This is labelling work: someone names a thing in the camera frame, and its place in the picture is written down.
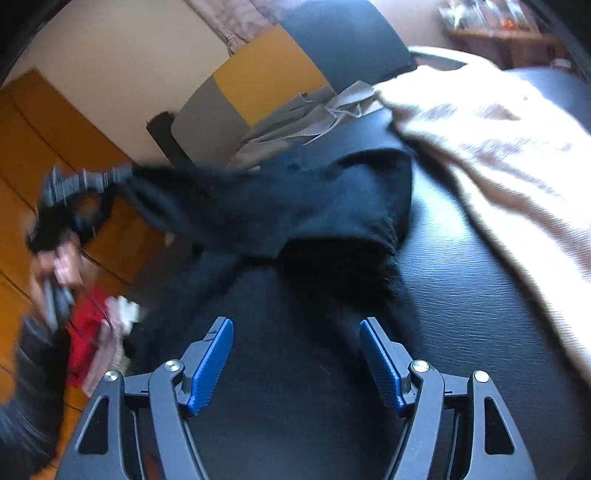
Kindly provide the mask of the person's left hand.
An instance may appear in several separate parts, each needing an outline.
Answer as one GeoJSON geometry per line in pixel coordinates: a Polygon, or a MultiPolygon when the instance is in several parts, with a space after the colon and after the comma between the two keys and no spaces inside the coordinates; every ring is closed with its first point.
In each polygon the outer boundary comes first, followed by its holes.
{"type": "Polygon", "coordinates": [[[48,307],[45,301],[44,282],[54,278],[60,287],[79,294],[85,289],[90,270],[81,254],[79,239],[73,235],[54,251],[42,251],[30,263],[29,294],[31,316],[47,326],[48,307]]]}

